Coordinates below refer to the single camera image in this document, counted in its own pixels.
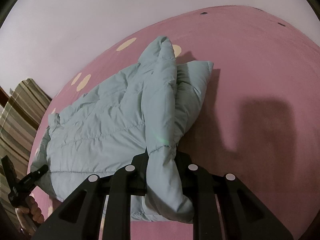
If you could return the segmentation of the person's left hand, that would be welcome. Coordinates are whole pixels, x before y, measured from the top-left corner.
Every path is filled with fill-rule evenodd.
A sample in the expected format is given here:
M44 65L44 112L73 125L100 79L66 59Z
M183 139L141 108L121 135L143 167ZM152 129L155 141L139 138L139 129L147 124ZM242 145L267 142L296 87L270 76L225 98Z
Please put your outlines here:
M18 221L21 226L27 226L28 222L25 215L31 215L34 222L42 224L44 222L44 216L41 209L38 207L38 204L34 197L28 196L26 199L27 207L19 206L15 209Z

